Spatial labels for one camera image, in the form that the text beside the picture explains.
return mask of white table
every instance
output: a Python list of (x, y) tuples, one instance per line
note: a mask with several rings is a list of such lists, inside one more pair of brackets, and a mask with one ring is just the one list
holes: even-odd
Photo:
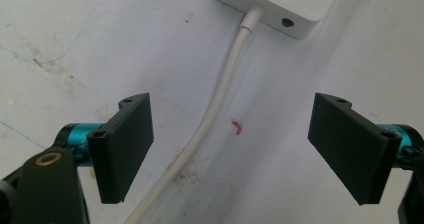
[[(359, 207), (307, 132), (323, 92), (424, 133), (423, 6), (336, 0), (302, 40), (259, 24), (212, 134), (146, 223), (398, 223), (411, 172)], [(80, 168), (92, 223), (124, 223), (194, 133), (242, 18), (216, 0), (0, 0), (0, 176), (62, 126), (106, 122), (150, 92), (155, 142), (125, 203), (100, 204)]]

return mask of scuff mark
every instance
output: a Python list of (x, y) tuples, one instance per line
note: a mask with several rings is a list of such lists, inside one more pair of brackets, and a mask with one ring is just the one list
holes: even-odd
[[(90, 23), (91, 19), (93, 18), (94, 13), (96, 12), (97, 8), (99, 7), (101, 1), (102, 0), (97, 0), (96, 1), (95, 5), (94, 5), (94, 8), (91, 10), (90, 14), (88, 15), (87, 19), (85, 20), (85, 22), (82, 25), (81, 29), (79, 30), (78, 34), (76, 35), (76, 37), (74, 38), (74, 40), (72, 41), (72, 43), (69, 45), (69, 47), (64, 51), (64, 53), (61, 54), (61, 55), (59, 55), (59, 56), (57, 56), (56, 58), (51, 59), (51, 60), (40, 62), (41, 65), (52, 64), (54, 62), (57, 62), (57, 61), (61, 60), (62, 58), (64, 58), (72, 50), (72, 48), (74, 47), (76, 41), (80, 38), (81, 34), (84, 32), (84, 30), (87, 28), (88, 24)], [(23, 57), (16, 50), (14, 50), (12, 48), (6, 48), (6, 47), (4, 47), (2, 45), (0, 45), (0, 48), (2, 50), (8, 51), (16, 59), (18, 59), (20, 61), (23, 61), (23, 62), (26, 62), (26, 63), (31, 63), (32, 61), (34, 61), (34, 60), (31, 60), (31, 59), (28, 59), (28, 58)]]
[(79, 98), (85, 91), (85, 85), (71, 74), (65, 74), (63, 84), (72, 99)]
[(372, 112), (370, 112), (369, 113), (371, 116), (373, 116), (373, 117), (375, 117), (375, 118), (380, 118), (380, 115), (381, 115), (381, 113), (380, 112), (378, 112), (377, 114), (374, 114), (374, 113), (372, 113)]
[(94, 169), (93, 169), (93, 168), (90, 168), (90, 176), (91, 176), (93, 179), (96, 179), (96, 173), (94, 172)]
[(199, 176), (197, 173), (190, 169), (190, 168), (184, 168), (178, 175), (175, 177), (176, 183), (191, 183), (195, 184), (199, 181)]
[(17, 129), (15, 129), (14, 127), (12, 127), (11, 125), (7, 124), (6, 122), (0, 120), (0, 123), (3, 124), (3, 126), (9, 128), (10, 130), (14, 131), (16, 134), (18, 134), (19, 136), (27, 139), (28, 141), (32, 142), (33, 144), (37, 145), (38, 147), (40, 147), (41, 149), (45, 150), (46, 148), (43, 147), (41, 144), (37, 143), (36, 141), (32, 140), (30, 137), (28, 137), (27, 135), (23, 134), (22, 132), (18, 131)]
[(194, 17), (194, 12), (191, 12), (191, 13), (188, 15), (188, 17), (186, 18), (185, 23), (189, 24), (189, 23), (190, 23), (190, 21), (193, 19), (193, 17)]
[(39, 60), (37, 60), (37, 58), (33, 58), (32, 59), (39, 67), (43, 68), (43, 66), (41, 65), (41, 62)]

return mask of dirt speck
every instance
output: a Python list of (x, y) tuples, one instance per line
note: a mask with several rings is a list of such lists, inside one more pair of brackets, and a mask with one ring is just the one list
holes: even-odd
[(381, 115), (381, 113), (380, 112), (377, 112), (377, 113), (372, 113), (372, 112), (370, 112), (369, 113), (371, 116), (373, 116), (373, 117), (375, 117), (375, 118), (380, 118), (380, 115)]
[(197, 176), (197, 173), (189, 168), (183, 169), (175, 178), (176, 183), (191, 183), (195, 184), (199, 181), (199, 177)]
[(93, 168), (91, 168), (91, 169), (90, 169), (90, 176), (91, 176), (93, 179), (96, 179), (96, 173), (94, 172), (94, 169), (93, 169)]
[(43, 66), (41, 65), (41, 62), (39, 60), (37, 60), (37, 58), (33, 58), (32, 59), (38, 66), (40, 66), (41, 68), (43, 68)]
[(194, 18), (194, 12), (191, 12), (188, 16), (187, 16), (187, 18), (185, 19), (185, 23), (190, 23), (192, 20), (193, 20), (193, 18)]

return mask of black mount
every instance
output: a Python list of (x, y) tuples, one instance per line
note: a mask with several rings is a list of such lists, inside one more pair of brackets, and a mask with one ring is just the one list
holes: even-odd
[(380, 202), (393, 166), (413, 170), (399, 220), (424, 223), (423, 138), (407, 125), (377, 126), (351, 107), (344, 99), (317, 93), (309, 141), (359, 205)]
[(149, 94), (122, 100), (105, 124), (81, 126), (66, 125), (52, 147), (0, 180), (1, 224), (90, 223), (77, 174), (89, 159), (102, 203), (124, 201), (153, 142)]

